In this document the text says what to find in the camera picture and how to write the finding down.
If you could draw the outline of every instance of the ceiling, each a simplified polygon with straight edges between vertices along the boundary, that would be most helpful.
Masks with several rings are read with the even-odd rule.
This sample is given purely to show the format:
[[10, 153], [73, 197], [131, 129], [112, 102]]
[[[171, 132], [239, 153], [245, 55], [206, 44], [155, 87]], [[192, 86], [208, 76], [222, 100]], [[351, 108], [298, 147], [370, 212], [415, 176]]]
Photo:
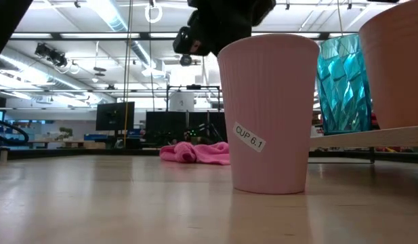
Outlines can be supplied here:
[[[107, 0], [98, 0], [102, 4]], [[388, 9], [394, 5], [383, 3], [371, 3], [365, 0], [339, 0], [340, 15], [343, 24], [343, 30], [346, 32], [357, 32], [359, 28], [376, 14]], [[129, 1], [116, 0], [118, 10], [123, 17], [124, 22], [129, 20]], [[74, 1], [69, 0], [34, 0], [30, 9], [23, 17], [21, 23], [16, 29], [16, 33], [103, 33], [110, 32], [111, 28], [105, 23], [100, 15], [94, 11], [88, 2], [79, 1], [80, 8], [74, 6]], [[145, 6], [147, 1], [133, 1], [133, 18], [131, 20], [131, 31], [140, 32], [163, 32], [172, 33], [174, 36], [180, 27], [186, 25], [190, 14], [194, 9], [187, 6], [187, 2], [182, 0], [158, 0], [156, 5], [162, 8], [163, 15], [156, 23], [150, 24], [145, 16]], [[337, 33], [340, 31], [339, 17], [337, 13], [337, 0], [282, 0], [277, 1], [275, 9], [269, 13], [266, 19], [253, 31], [264, 33], [270, 32], [311, 32]], [[152, 9], [152, 18], [157, 17], [158, 9]], [[114, 85], [118, 89], [123, 88], [125, 80], [125, 57], [126, 44], [124, 41], [101, 40], [98, 43], [98, 54], [96, 58], [96, 41], [56, 41], [41, 40], [36, 41], [33, 38], [29, 40], [18, 39], [11, 40], [7, 47], [18, 53], [31, 58], [34, 62], [42, 63], [49, 67], [47, 74], [53, 75], [58, 71], [53, 68], [50, 62], [44, 59], [38, 60], [34, 54], [38, 43], [46, 43], [51, 48], [64, 52], [69, 63], [72, 61], [79, 66], [78, 69], [73, 66], [63, 75], [69, 79], [75, 80], [85, 85], [83, 88], [105, 89], [108, 85]], [[181, 67], [178, 64], [180, 58], [172, 49], [173, 41], [170, 40], [152, 40], [139, 41], [140, 45], [152, 59], [163, 60], [165, 63], [165, 72], [170, 73], [169, 82], [171, 85], [189, 85], [194, 83], [195, 75], [202, 74], [201, 62], [197, 66], [188, 68]], [[166, 88], [168, 79], [145, 77], [138, 57], [130, 52], [131, 63], [129, 65], [130, 89], [151, 89], [151, 82], [154, 82], [154, 89]], [[97, 77], [99, 81], [93, 82], [93, 67], [102, 67], [107, 71], [104, 77]], [[205, 70], [208, 74], [207, 83], [210, 85], [220, 85], [219, 71], [215, 56], [205, 58]], [[146, 92], [141, 92], [141, 97], [146, 96]], [[133, 97], [140, 96], [138, 93], [131, 94]]]

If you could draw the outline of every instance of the floor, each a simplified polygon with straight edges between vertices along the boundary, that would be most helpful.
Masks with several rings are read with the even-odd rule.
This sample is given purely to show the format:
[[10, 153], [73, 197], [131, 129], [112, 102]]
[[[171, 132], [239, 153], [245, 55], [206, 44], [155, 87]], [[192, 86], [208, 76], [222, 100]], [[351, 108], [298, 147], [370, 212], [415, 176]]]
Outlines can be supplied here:
[[12, 161], [0, 167], [0, 244], [418, 243], [418, 165], [340, 161], [309, 164], [306, 193], [283, 196], [233, 190], [228, 166]]

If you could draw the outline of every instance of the white shelf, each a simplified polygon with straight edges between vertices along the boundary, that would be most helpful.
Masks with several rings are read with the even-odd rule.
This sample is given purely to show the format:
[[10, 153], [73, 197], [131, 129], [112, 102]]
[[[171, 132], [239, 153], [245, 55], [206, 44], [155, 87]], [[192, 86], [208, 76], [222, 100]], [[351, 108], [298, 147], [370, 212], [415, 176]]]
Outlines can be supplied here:
[[418, 126], [312, 137], [310, 147], [418, 146]]

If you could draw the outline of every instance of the towel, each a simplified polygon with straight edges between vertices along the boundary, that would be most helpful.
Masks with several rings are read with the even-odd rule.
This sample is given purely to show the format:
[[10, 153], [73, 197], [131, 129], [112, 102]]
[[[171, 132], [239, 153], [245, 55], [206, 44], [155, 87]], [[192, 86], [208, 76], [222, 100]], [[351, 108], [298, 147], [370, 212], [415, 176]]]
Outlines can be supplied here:
[[226, 142], [213, 145], [192, 145], [179, 142], [176, 145], [161, 148], [161, 159], [180, 163], [210, 163], [229, 165], [230, 155]]

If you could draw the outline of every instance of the glass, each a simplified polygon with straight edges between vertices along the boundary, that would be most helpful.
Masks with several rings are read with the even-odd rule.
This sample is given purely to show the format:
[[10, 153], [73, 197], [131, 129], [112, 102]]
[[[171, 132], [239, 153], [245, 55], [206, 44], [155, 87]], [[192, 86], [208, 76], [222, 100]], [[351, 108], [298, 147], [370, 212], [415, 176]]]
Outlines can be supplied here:
[[320, 44], [317, 85], [325, 134], [371, 129], [369, 80], [358, 35]]

